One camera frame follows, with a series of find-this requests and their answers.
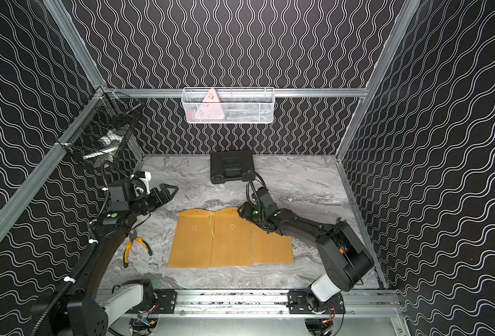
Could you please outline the brown file bag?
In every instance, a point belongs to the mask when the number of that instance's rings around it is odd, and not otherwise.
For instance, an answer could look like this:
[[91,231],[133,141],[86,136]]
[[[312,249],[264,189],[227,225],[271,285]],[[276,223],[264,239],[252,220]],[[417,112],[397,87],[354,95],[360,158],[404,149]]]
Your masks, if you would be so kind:
[[178,214],[168,268],[209,268],[215,213],[190,209]]
[[215,213],[211,267],[253,265],[251,226],[239,216],[237,208]]
[[292,240],[275,232],[268,233],[252,225],[253,264],[292,264],[295,257]]

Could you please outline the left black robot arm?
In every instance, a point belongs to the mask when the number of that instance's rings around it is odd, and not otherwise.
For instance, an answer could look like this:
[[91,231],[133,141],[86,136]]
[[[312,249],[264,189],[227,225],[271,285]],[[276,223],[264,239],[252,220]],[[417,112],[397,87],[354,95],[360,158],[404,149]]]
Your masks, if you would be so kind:
[[106,199],[88,225],[84,256],[50,296],[32,308],[32,335],[104,335],[113,318],[96,302],[96,293],[111,259],[140,225],[137,218],[169,203],[179,188],[162,183],[148,188],[139,176],[104,180]]

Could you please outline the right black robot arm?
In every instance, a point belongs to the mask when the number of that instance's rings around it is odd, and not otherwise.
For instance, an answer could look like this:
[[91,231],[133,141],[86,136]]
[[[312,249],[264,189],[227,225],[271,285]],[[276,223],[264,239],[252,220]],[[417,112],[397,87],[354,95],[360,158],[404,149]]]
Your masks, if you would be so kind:
[[260,174],[247,172],[247,201],[239,216],[267,234],[293,237],[317,249],[324,272],[307,289],[308,308],[323,312],[331,299],[363,282],[374,261],[366,246],[346,222],[319,223],[277,206]]

